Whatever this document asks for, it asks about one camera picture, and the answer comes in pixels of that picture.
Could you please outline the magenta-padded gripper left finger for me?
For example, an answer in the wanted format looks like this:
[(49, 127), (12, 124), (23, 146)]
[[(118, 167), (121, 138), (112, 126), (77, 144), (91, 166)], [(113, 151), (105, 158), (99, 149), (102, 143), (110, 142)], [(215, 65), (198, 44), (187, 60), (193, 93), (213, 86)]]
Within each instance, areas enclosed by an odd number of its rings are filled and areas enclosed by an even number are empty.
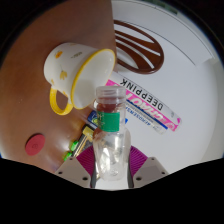
[(96, 186), (96, 166), (93, 147), (88, 147), (77, 157), (69, 157), (55, 174), (81, 187), (94, 188)]

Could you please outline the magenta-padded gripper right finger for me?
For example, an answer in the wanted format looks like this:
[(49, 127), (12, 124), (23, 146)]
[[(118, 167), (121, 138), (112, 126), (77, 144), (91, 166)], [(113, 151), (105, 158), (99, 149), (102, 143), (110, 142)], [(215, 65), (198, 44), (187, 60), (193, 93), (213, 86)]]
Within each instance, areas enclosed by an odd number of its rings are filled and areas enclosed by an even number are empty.
[(139, 149), (130, 149), (127, 171), (129, 188), (140, 188), (168, 175), (155, 157), (147, 157)]

